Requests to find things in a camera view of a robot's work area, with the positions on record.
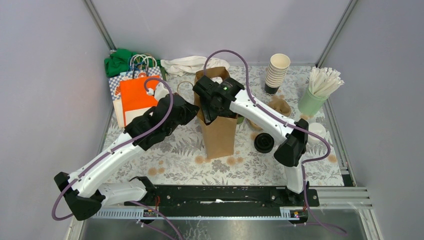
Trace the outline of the green paper cup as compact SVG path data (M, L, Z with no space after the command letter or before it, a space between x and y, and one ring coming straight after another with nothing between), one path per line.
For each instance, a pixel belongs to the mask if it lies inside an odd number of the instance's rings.
M240 125L240 124L242 124L243 123L243 121L245 120L245 117L244 116L242 116L242 115L238 115L238 117L237 117L237 125Z

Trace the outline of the brown paper bag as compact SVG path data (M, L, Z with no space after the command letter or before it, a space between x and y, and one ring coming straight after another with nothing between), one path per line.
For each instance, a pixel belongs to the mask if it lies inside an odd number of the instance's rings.
M221 80L230 77L229 72L224 66L218 66L197 71L195 73L194 83L203 75L206 75L210 79L218 77ZM218 116L208 125L204 123L204 114L201 109L198 111L196 117L201 127L207 157L209 159L216 159L233 155L238 116Z

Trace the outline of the brown pulp cup carrier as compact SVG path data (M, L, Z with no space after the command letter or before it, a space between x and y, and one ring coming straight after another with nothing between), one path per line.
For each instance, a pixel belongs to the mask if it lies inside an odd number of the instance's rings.
M291 107L284 99L276 98L271 100L267 106L286 118L289 118L292 113Z

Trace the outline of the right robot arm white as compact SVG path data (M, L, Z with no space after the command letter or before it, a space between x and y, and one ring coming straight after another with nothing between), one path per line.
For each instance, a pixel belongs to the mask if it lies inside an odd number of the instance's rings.
M294 121L279 114L251 95L235 79L228 77L221 83L203 75L194 84L193 91L199 96L201 111L206 125L218 117L241 115L258 125L278 145L274 158L284 166L287 178L287 201L293 206L301 205L307 194L304 190L301 157L306 151L309 124Z

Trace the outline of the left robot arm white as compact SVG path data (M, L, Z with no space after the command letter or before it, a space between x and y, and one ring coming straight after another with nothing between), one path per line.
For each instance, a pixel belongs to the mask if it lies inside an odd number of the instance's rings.
M187 125L199 109L176 93L167 94L157 106L134 118L108 149L85 166L72 173L58 173L54 181L72 216L83 221L108 205L129 201L152 204L155 187L147 177L135 177L126 183L106 180L126 162L170 136L179 125Z

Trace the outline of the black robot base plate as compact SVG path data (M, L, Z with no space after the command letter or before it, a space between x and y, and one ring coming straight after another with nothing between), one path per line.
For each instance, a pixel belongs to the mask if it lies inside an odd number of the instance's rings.
M234 185L154 185L147 177L139 177L147 193L139 203L162 214L217 214L246 216L248 212L276 213L277 208L320 205L315 189L295 193L285 186Z

